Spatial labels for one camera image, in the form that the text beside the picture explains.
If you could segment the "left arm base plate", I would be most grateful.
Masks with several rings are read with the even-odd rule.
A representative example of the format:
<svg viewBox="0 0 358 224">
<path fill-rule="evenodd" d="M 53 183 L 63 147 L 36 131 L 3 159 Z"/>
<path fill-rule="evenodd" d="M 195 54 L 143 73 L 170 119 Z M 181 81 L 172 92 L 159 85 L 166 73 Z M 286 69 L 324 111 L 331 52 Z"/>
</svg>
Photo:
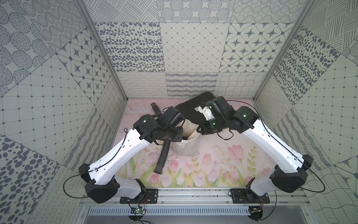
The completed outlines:
<svg viewBox="0 0 358 224">
<path fill-rule="evenodd" d="M 158 189 L 149 188 L 142 191 L 134 199 L 121 197 L 120 204 L 156 204 L 158 201 Z"/>
</svg>

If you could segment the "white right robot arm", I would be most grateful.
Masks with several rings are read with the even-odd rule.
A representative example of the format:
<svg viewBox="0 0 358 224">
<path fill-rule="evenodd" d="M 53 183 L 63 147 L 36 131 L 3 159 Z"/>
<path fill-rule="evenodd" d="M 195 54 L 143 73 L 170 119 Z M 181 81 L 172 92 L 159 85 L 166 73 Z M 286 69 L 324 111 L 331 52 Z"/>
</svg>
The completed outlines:
<svg viewBox="0 0 358 224">
<path fill-rule="evenodd" d="M 275 190 L 292 193 L 306 183 L 313 158 L 298 153 L 271 133 L 252 108 L 242 106 L 236 110 L 223 97 L 217 97 L 201 103 L 195 110 L 205 117 L 197 132 L 209 135 L 224 129 L 237 131 L 254 141 L 275 161 L 276 166 L 270 173 L 249 181 L 248 192 L 257 196 Z"/>
</svg>

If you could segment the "beige cloth soil bag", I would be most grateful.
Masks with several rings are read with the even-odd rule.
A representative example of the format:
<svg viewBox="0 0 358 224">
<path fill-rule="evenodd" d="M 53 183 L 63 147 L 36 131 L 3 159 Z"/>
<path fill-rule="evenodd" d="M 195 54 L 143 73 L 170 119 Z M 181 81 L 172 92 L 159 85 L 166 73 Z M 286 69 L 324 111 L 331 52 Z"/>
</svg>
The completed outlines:
<svg viewBox="0 0 358 224">
<path fill-rule="evenodd" d="M 183 123 L 183 137 L 181 142 L 172 142 L 171 148 L 180 156 L 194 157 L 199 154 L 197 141 L 200 133 L 197 132 L 199 125 L 188 119 Z"/>
</svg>

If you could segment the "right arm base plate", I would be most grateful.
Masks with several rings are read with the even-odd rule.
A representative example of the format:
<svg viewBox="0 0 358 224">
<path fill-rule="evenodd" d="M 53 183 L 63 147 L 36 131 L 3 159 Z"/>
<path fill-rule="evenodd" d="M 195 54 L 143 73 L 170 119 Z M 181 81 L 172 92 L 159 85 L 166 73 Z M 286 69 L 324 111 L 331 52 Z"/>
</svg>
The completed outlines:
<svg viewBox="0 0 358 224">
<path fill-rule="evenodd" d="M 228 195 L 232 198 L 233 203 L 254 203 L 254 204 L 266 204 L 270 203 L 268 195 L 258 196 L 251 190 L 244 188 L 233 188 L 228 191 Z"/>
</svg>

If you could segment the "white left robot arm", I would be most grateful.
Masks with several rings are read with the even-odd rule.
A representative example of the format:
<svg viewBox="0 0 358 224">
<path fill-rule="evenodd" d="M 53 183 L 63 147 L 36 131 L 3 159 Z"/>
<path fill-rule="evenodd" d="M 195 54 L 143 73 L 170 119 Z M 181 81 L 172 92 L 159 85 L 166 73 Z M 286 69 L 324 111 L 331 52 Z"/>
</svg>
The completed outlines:
<svg viewBox="0 0 358 224">
<path fill-rule="evenodd" d="M 161 113 L 153 105 L 156 115 L 141 116 L 120 143 L 92 164 L 79 167 L 80 176 L 86 181 L 87 196 L 96 203 L 104 203 L 114 196 L 124 197 L 140 203 L 146 198 L 146 188 L 139 179 L 120 178 L 116 173 L 140 150 L 153 142 L 165 145 L 180 142 L 183 137 L 185 117 L 174 107 Z"/>
</svg>

